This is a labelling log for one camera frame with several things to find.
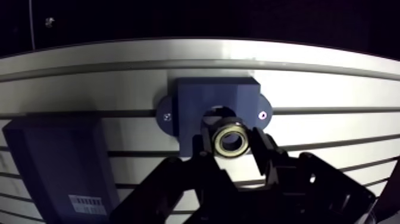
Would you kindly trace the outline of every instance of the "barcode label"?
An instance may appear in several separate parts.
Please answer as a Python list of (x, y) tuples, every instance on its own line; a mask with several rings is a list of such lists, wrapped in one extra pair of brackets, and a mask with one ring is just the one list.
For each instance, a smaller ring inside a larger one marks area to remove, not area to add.
[(106, 212), (101, 202), (101, 198), (87, 197), (78, 195), (68, 195), (75, 212), (86, 214), (101, 214), (106, 216)]

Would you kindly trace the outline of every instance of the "screw head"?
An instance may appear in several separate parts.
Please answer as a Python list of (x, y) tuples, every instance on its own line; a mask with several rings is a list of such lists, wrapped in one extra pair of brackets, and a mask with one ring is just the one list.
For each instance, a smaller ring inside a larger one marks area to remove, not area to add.
[(267, 113), (265, 111), (262, 111), (258, 114), (258, 118), (260, 120), (265, 120), (267, 118)]
[(170, 122), (172, 119), (172, 115), (170, 113), (167, 113), (163, 115), (163, 118), (165, 122)]

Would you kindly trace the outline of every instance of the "blue mounting bracket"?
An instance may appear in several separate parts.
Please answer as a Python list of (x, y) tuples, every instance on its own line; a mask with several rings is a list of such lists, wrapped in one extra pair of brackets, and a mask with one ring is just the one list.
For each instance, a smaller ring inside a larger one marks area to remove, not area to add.
[(225, 107), (249, 128), (265, 128), (272, 118), (272, 106), (260, 94), (252, 77), (185, 77), (175, 82), (175, 91), (157, 107), (157, 123), (179, 141), (179, 154), (192, 156), (192, 138), (200, 134), (203, 117), (214, 107)]

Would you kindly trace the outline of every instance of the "hole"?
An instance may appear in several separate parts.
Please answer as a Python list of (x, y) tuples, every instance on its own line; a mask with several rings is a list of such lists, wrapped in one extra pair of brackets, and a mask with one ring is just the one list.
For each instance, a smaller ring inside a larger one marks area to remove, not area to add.
[(204, 127), (204, 125), (211, 126), (224, 117), (236, 117), (236, 114), (233, 110), (227, 107), (223, 106), (211, 107), (211, 109), (207, 110), (203, 115), (203, 119), (201, 122), (202, 127)]
[(243, 139), (237, 132), (232, 132), (224, 135), (222, 137), (221, 143), (223, 149), (233, 152), (238, 150), (242, 146)]
[(310, 177), (310, 183), (314, 183), (315, 182), (315, 174), (311, 174), (311, 177)]

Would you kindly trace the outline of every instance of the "metal ring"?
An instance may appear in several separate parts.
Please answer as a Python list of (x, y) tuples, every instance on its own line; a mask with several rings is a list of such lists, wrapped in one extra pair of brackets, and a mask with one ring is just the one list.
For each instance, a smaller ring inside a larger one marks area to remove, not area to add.
[[(237, 134), (241, 140), (241, 145), (233, 151), (225, 149), (222, 141), (224, 137), (231, 134)], [(249, 148), (249, 139), (247, 138), (246, 129), (241, 125), (225, 125), (219, 128), (212, 138), (214, 140), (215, 150), (223, 157), (238, 157), (246, 153)]]

